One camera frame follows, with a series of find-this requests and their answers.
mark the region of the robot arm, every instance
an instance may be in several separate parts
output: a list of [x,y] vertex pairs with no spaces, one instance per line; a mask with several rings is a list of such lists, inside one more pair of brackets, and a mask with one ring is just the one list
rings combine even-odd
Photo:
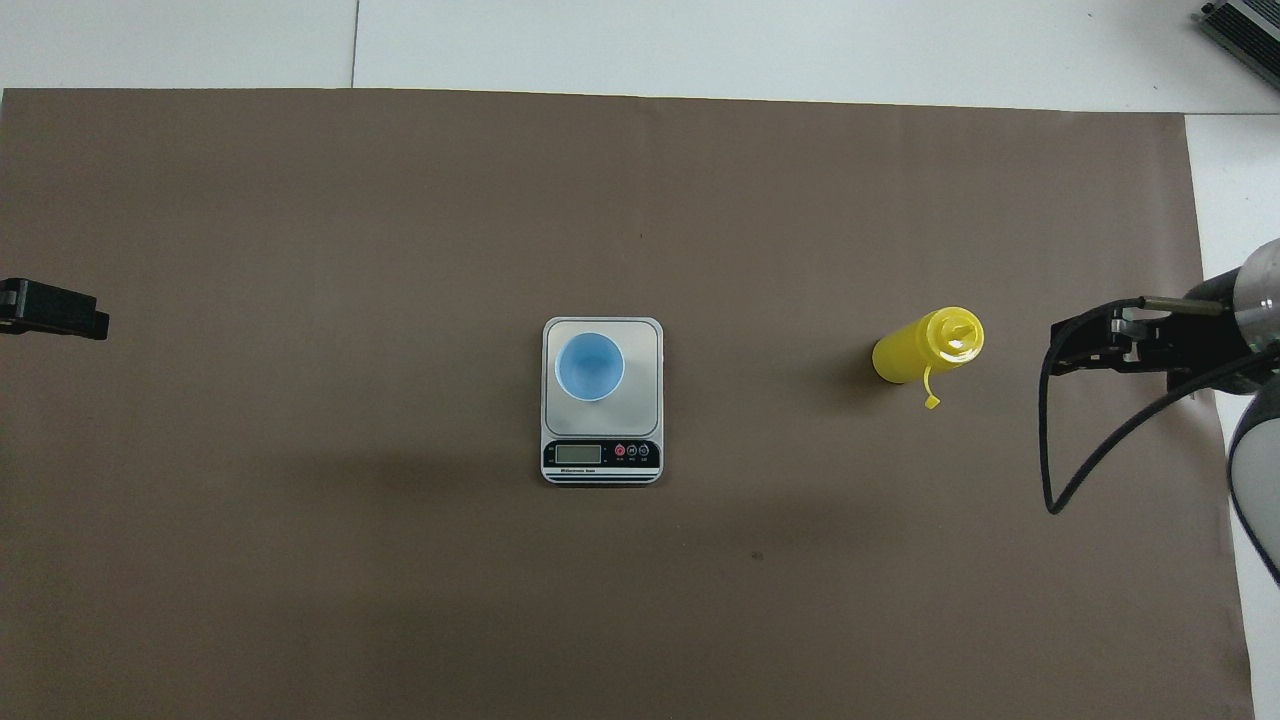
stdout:
[[[1134,309],[1167,316],[1137,319]],[[1169,392],[1116,428],[1055,497],[1048,471],[1048,379],[1083,369],[1166,373]],[[1202,388],[1256,395],[1231,441],[1228,482],[1249,538],[1280,584],[1280,240],[1185,297],[1108,302],[1056,323],[1041,366],[1044,506],[1060,512],[1089,471],[1160,410]]]

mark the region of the yellow cap tab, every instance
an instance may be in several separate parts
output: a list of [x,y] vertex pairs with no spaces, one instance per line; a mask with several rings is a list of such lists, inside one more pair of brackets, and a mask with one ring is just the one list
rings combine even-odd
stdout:
[[929,397],[924,398],[924,406],[928,407],[929,410],[933,410],[934,407],[937,407],[938,405],[941,405],[942,401],[938,400],[938,396],[933,395],[933,388],[929,387],[929,373],[931,372],[933,372],[933,365],[925,365],[924,366],[924,392],[929,393]]

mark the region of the scale platform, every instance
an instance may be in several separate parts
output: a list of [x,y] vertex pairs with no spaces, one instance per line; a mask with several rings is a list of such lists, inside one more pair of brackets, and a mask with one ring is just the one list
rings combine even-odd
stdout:
[[[622,354],[622,378],[588,401],[561,384],[557,359],[595,333]],[[653,318],[552,318],[543,328],[543,477],[557,484],[648,484],[663,469],[662,325]]]

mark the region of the metal device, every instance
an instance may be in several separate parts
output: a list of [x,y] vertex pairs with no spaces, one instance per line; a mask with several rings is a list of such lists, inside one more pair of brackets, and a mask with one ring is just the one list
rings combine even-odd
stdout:
[[9,278],[0,281],[0,333],[73,334],[106,340],[111,318],[97,311],[97,299],[51,284]]
[[[613,341],[625,370],[594,401],[566,391],[557,373],[564,346],[584,333]],[[543,328],[541,473],[556,484],[635,486],[662,475],[662,325],[653,318],[552,318]]]
[[1204,35],[1280,87],[1280,3],[1217,0],[1201,6],[1201,13]]

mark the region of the black cable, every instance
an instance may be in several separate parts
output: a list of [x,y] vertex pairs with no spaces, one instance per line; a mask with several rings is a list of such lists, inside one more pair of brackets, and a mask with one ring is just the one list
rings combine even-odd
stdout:
[[1098,447],[1080,465],[1080,468],[1075,471],[1075,474],[1071,475],[1071,479],[1070,482],[1066,483],[1066,487],[1062,489],[1062,493],[1055,500],[1053,486],[1052,480],[1050,479],[1050,471],[1048,471],[1050,370],[1057,361],[1057,355],[1059,352],[1061,352],[1062,346],[1066,343],[1068,338],[1087,322],[1097,318],[1098,315],[1107,314],[1114,310],[1125,307],[1142,307],[1143,304],[1144,304],[1143,299],[1140,297],[1129,300],[1117,300],[1115,302],[1107,302],[1106,305],[1100,305],[1093,310],[1078,315],[1076,318],[1071,319],[1066,325],[1062,327],[1062,331],[1059,332],[1056,338],[1053,338],[1053,342],[1050,343],[1048,351],[1044,354],[1044,363],[1041,365],[1041,377],[1039,377],[1041,486],[1044,491],[1044,509],[1048,510],[1050,514],[1052,515],[1057,515],[1059,512],[1062,511],[1064,507],[1066,507],[1066,503],[1071,500],[1071,496],[1075,495],[1076,489],[1079,489],[1080,483],[1083,483],[1084,479],[1089,477],[1089,473],[1092,473],[1093,469],[1098,465],[1098,462],[1101,462],[1102,459],[1106,457],[1107,454],[1111,452],[1111,450],[1120,443],[1120,441],[1123,441],[1125,437],[1129,436],[1129,433],[1137,429],[1138,425],[1146,423],[1165,407],[1169,407],[1174,402],[1178,402],[1183,397],[1187,397],[1188,395],[1198,389],[1204,389],[1207,387],[1217,384],[1219,382],[1242,370],[1249,370],[1253,369],[1254,366],[1262,366],[1275,361],[1276,359],[1280,359],[1280,345],[1272,345],[1266,350],[1263,350],[1262,352],[1247,355],[1238,360],[1233,360],[1231,363],[1228,363],[1226,365],[1222,365],[1216,370],[1206,373],[1199,378],[1196,378],[1194,380],[1188,382],[1165,393],[1162,397],[1160,397],[1151,405],[1147,405],[1146,407],[1139,410],[1133,418],[1125,420],[1123,425],[1120,425],[1110,436],[1107,436],[1107,438],[1102,441],[1102,443],[1098,445]]

